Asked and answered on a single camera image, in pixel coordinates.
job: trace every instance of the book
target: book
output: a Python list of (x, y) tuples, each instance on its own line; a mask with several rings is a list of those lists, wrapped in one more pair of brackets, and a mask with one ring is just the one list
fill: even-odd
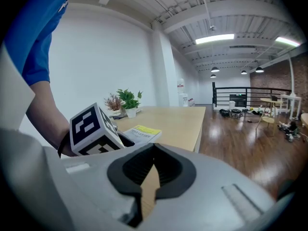
[(154, 143), (162, 135), (162, 131), (137, 125), (125, 131), (124, 134), (136, 145), (142, 143)]

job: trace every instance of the blue shirt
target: blue shirt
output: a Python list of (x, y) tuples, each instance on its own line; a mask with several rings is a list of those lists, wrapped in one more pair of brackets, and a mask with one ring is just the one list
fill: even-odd
[(51, 33), (66, 11), (67, 0), (29, 0), (11, 24), (4, 44), (28, 85), (49, 81)]

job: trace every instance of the person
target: person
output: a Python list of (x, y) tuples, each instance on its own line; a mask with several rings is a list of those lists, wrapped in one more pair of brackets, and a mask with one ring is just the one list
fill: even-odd
[[(58, 110), (51, 92), (48, 54), (52, 32), (58, 26), (67, 5), (68, 0), (28, 1), (4, 39), (17, 70), (35, 93), (26, 115), (54, 148), (59, 147), (68, 133), (69, 122)], [(65, 145), (63, 154), (75, 156), (69, 144)]]

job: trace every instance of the ceiling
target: ceiling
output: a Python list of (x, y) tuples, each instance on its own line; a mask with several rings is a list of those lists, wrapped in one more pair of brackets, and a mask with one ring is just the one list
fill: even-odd
[[(70, 0), (104, 6), (127, 14), (151, 27), (161, 23), (170, 41), (197, 70), (217, 67), (256, 67), (291, 49), (274, 43), (286, 37), (306, 42), (302, 30), (292, 20), (280, 0)], [(210, 24), (216, 27), (211, 31)], [(234, 40), (196, 45), (203, 37), (234, 33)]]

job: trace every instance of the brick wall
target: brick wall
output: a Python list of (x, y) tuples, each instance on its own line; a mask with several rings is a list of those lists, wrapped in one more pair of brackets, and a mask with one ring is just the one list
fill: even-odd
[[(302, 98), (301, 110), (308, 113), (308, 53), (291, 58), (294, 71), (294, 89), (295, 94)], [(289, 61), (282, 61), (273, 66), (264, 68), (264, 73), (250, 74), (251, 87), (269, 87), (280, 89), (291, 89), (291, 73)], [(252, 101), (258, 101), (258, 98), (252, 98)]]

